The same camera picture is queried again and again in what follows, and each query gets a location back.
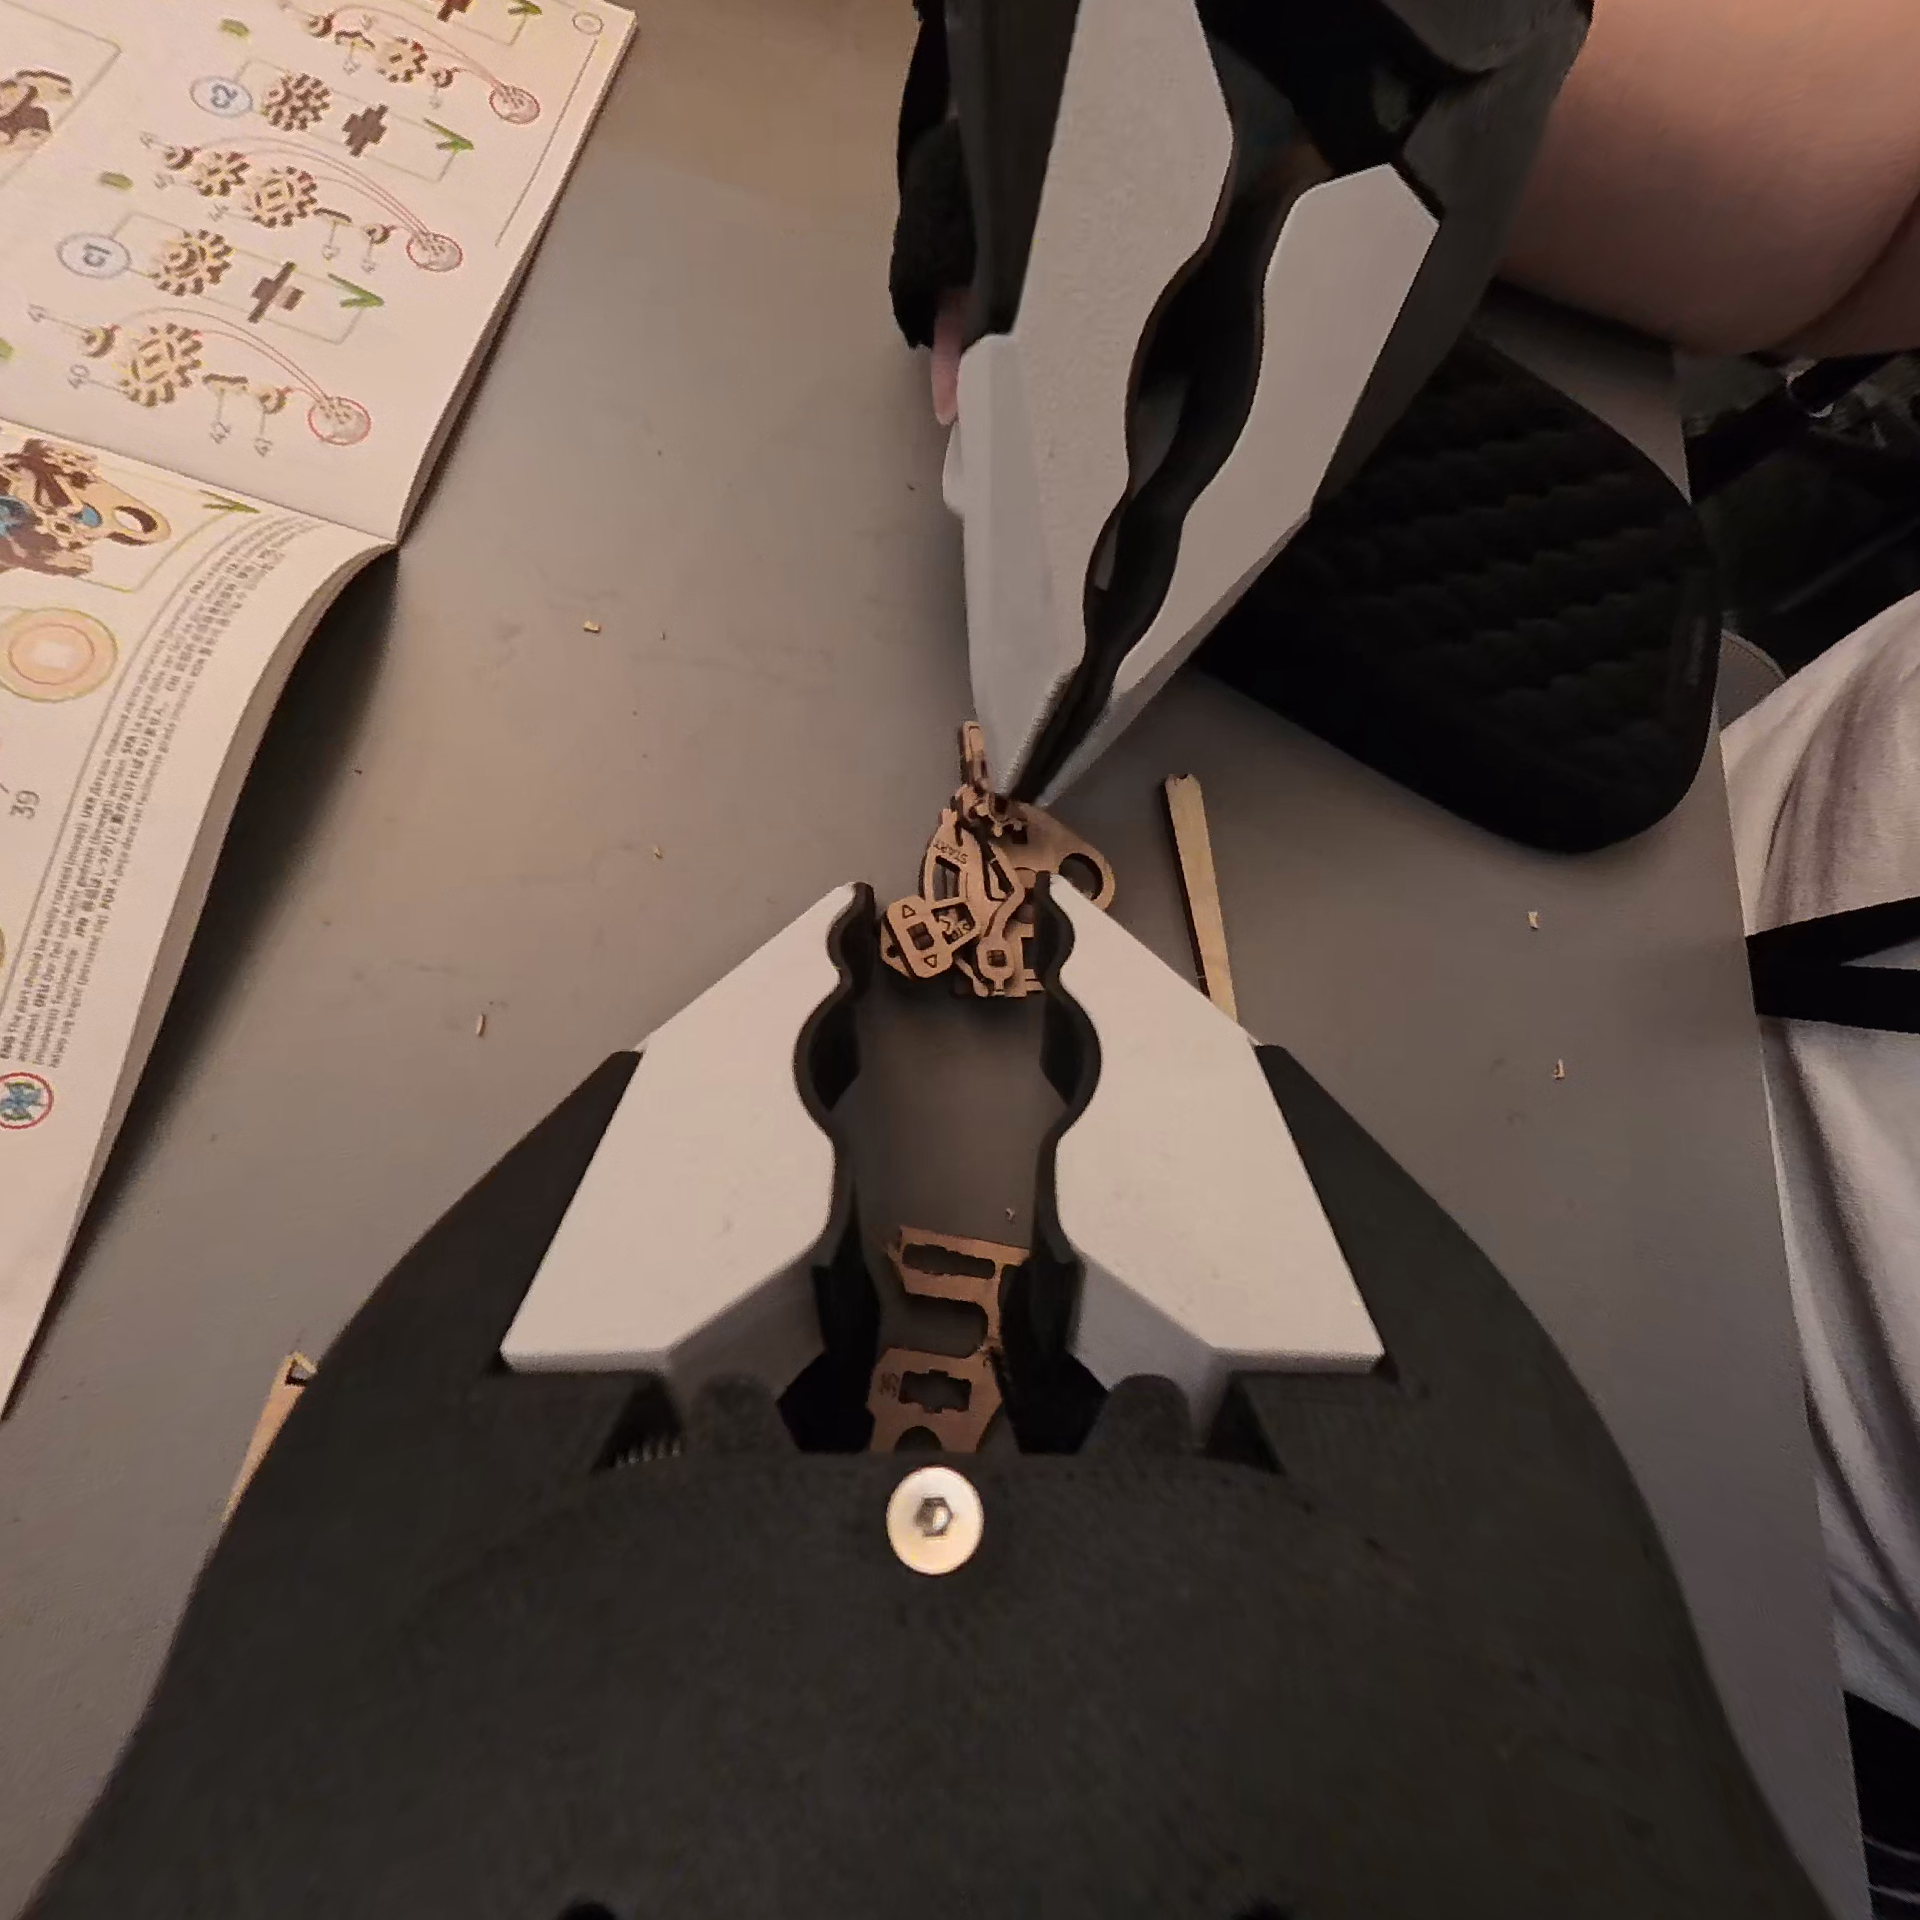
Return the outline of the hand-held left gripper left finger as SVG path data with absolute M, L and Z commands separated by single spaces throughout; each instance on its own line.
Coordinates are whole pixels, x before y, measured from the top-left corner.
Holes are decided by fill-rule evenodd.
M 639 1047 L 500 1359 L 516 1374 L 650 1374 L 799 1393 L 859 1446 L 877 1359 L 850 1150 L 857 1004 L 877 904 L 833 887 Z

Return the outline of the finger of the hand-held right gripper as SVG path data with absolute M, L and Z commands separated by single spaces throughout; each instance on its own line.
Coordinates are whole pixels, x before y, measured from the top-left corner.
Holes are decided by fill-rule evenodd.
M 1211 246 L 1234 127 L 1194 4 L 950 4 L 974 276 L 949 441 L 969 681 L 1001 796 L 1087 659 L 1143 336 Z
M 1033 773 L 1030 797 L 1061 797 L 1300 533 L 1434 236 L 1394 167 L 1317 183 L 1289 209 L 1260 287 L 1246 420 L 1181 507 L 1166 589 L 1110 687 L 1067 753 Z

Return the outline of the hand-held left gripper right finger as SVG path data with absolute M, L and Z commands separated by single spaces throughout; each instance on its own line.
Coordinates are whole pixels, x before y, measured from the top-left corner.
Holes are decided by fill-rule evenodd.
M 1381 1340 L 1257 1044 L 1067 880 L 1036 897 L 1043 1074 L 1026 1446 L 1120 1381 L 1209 1427 L 1240 1374 L 1369 1374 Z

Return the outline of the small wooden model sub-assembly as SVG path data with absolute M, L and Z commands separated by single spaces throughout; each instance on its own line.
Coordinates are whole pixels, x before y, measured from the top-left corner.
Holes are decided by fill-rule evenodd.
M 1040 806 L 961 783 L 924 844 L 917 894 L 879 917 L 879 960 L 909 980 L 949 980 L 956 994 L 1036 994 L 1043 879 L 1070 880 L 1100 909 L 1117 897 L 1107 859 L 1074 830 Z

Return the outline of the person's right forearm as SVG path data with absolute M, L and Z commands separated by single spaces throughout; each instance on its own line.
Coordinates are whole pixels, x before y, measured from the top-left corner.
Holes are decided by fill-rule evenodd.
M 1596 4 L 1503 279 L 1693 356 L 1917 349 L 1917 7 Z

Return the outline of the laser-cut wooden parts sheet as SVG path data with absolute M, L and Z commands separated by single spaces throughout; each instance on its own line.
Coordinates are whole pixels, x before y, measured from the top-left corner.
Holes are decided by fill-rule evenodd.
M 896 1227 L 883 1246 L 879 1346 L 863 1389 L 871 1453 L 977 1453 L 1001 1409 L 1001 1294 L 1026 1246 Z

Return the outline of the short wooden stick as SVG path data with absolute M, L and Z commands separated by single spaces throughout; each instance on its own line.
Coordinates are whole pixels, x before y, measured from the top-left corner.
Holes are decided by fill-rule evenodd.
M 1230 953 L 1220 904 L 1211 820 L 1201 783 L 1191 774 L 1161 781 L 1166 827 L 1173 844 L 1197 980 L 1213 1010 L 1237 1021 Z

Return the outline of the illustrated instruction booklet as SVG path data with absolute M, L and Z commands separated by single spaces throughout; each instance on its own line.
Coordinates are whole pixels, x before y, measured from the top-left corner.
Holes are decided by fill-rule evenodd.
M 236 791 L 394 551 L 620 4 L 1 7 L 1 1401 Z

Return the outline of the person's dark trousers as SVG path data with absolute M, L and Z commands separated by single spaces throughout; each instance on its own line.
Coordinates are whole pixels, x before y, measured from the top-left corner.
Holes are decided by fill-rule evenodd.
M 1917 1727 L 1844 1694 L 1859 1837 L 1873 1917 L 1917 1917 Z

